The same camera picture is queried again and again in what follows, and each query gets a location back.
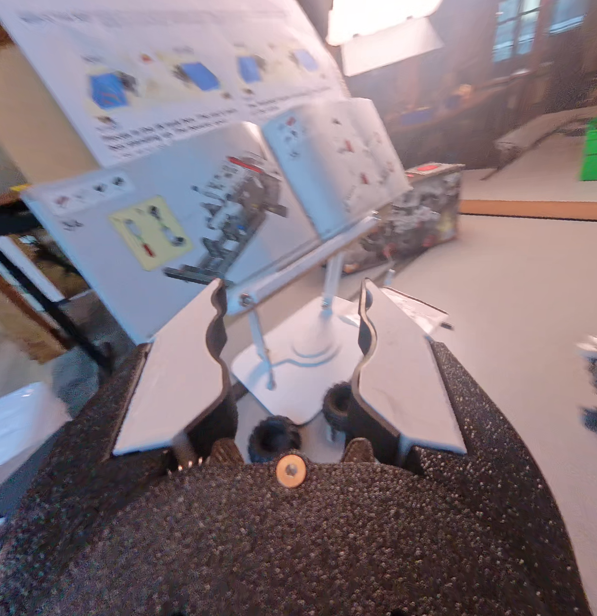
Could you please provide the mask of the white plastic bag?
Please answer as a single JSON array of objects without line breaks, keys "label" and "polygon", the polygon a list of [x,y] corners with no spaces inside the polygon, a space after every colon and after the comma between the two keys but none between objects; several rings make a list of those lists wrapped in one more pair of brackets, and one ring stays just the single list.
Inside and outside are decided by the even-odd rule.
[{"label": "white plastic bag", "polygon": [[24,451],[38,449],[71,420],[66,405],[44,382],[0,397],[0,466]]}]

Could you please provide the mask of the grey table with wooden edge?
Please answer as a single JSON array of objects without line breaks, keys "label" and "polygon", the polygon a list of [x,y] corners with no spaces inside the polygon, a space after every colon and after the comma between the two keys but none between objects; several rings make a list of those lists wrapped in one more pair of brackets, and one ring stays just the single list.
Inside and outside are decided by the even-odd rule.
[{"label": "grey table with wooden edge", "polygon": [[585,129],[597,106],[558,112],[515,131],[499,168],[464,172],[460,212],[597,222],[597,181],[582,181]]}]

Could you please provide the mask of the toy truck chassis model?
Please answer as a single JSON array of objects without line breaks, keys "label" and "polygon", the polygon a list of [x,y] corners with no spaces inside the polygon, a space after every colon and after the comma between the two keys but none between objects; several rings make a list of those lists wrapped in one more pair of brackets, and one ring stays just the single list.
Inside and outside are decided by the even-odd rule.
[{"label": "toy truck chassis model", "polygon": [[[584,359],[590,384],[597,395],[597,335],[589,335],[586,340],[578,343],[577,352]],[[597,434],[597,406],[583,408],[582,416],[585,427]]]}]

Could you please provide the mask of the toy instruction booklet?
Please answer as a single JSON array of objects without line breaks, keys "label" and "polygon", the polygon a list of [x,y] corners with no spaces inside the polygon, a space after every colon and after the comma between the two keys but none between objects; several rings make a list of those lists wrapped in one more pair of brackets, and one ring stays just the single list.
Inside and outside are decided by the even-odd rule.
[{"label": "toy instruction booklet", "polygon": [[350,243],[409,183],[372,100],[233,122],[141,158],[33,185],[24,201],[139,344],[212,280],[229,312]]}]

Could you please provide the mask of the printed instruction sheet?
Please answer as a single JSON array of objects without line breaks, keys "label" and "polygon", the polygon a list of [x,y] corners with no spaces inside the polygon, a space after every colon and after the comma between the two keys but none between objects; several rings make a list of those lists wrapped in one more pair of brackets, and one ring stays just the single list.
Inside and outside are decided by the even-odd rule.
[{"label": "printed instruction sheet", "polygon": [[0,23],[101,167],[349,95],[296,1],[0,1]]}]

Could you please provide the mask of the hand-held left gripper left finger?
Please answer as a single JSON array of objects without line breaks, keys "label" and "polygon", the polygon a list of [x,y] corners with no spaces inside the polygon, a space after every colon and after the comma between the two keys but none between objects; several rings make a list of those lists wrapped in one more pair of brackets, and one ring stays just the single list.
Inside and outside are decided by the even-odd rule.
[{"label": "hand-held left gripper left finger", "polygon": [[227,343],[225,283],[216,278],[154,336],[113,456],[187,445],[187,435],[230,392],[229,370],[221,355]]}]

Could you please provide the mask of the black toy tire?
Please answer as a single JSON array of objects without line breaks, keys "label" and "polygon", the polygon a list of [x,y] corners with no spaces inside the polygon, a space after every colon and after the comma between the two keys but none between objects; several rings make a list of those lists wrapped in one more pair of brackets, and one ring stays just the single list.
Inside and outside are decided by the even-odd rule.
[{"label": "black toy tire", "polygon": [[332,430],[349,433],[351,400],[351,384],[348,381],[336,383],[326,392],[322,403],[322,413]]},{"label": "black toy tire", "polygon": [[248,457],[251,463],[267,463],[289,451],[302,448],[299,427],[284,416],[271,416],[260,421],[248,439]]}]

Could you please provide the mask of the green storage bin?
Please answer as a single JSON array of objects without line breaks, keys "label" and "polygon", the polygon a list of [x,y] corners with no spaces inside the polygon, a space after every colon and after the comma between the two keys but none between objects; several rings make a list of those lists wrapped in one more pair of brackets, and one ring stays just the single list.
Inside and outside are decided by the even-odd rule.
[{"label": "green storage bin", "polygon": [[587,124],[580,180],[597,181],[597,117]]}]

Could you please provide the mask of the white book stand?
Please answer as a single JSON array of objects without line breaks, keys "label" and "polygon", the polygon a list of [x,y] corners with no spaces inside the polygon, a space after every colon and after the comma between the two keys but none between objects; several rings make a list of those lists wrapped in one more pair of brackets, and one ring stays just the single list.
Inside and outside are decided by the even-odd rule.
[{"label": "white book stand", "polygon": [[[372,233],[376,212],[339,232],[283,269],[245,287],[240,302],[248,316],[253,344],[234,358],[231,371],[271,414],[298,426],[320,412],[328,389],[347,381],[359,361],[358,325],[348,319],[356,304],[338,296],[346,249]],[[320,296],[263,333],[257,310],[270,297],[326,264]]]}]

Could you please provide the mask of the toy truck set box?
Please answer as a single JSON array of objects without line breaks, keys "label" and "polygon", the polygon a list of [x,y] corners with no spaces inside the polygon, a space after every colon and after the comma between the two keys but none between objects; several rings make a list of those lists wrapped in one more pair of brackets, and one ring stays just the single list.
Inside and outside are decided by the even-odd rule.
[{"label": "toy truck set box", "polygon": [[342,275],[417,256],[457,235],[463,164],[429,162],[406,170],[410,190],[379,227],[345,252]]}]

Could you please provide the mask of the paned window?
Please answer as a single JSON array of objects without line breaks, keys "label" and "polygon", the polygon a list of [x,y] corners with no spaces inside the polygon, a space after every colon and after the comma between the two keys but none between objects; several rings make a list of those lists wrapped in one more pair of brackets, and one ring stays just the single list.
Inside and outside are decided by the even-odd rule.
[{"label": "paned window", "polygon": [[573,58],[597,67],[597,1],[495,1],[492,62],[526,66]]}]

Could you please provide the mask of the studio light panel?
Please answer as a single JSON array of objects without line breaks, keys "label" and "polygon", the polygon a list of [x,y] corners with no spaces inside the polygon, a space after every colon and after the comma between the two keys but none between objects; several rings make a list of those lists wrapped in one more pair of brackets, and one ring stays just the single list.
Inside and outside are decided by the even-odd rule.
[{"label": "studio light panel", "polygon": [[333,1],[326,42],[352,77],[439,50],[430,17],[442,1]]}]

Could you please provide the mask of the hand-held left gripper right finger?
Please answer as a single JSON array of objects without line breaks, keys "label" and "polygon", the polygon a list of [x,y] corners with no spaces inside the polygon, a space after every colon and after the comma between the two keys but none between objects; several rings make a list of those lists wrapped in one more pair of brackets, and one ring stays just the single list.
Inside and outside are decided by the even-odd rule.
[{"label": "hand-held left gripper right finger", "polygon": [[467,453],[429,335],[367,278],[357,312],[353,435],[374,453]]}]

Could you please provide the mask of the black side table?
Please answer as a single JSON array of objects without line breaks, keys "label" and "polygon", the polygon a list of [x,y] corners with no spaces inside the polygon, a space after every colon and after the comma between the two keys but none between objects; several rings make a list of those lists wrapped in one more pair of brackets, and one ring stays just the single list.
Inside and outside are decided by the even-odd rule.
[{"label": "black side table", "polygon": [[[31,235],[40,228],[40,222],[16,193],[0,196],[0,238],[7,238],[10,235]],[[61,301],[52,300],[33,280],[31,274],[27,273],[23,266],[18,265],[15,258],[9,256],[6,248],[1,246],[0,264],[55,324],[51,327],[53,335],[64,343],[69,342],[80,347],[97,364],[103,376],[110,376],[114,368],[112,353],[104,352],[96,346],[63,311]]]}]

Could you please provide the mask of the white sticker sheet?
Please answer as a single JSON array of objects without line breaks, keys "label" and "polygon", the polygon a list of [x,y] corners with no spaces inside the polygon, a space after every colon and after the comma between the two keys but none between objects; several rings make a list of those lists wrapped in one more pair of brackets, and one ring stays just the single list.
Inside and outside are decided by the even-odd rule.
[{"label": "white sticker sheet", "polygon": [[380,290],[414,321],[426,335],[431,336],[440,328],[450,331],[454,329],[454,326],[449,321],[448,312],[396,289],[381,287]]}]

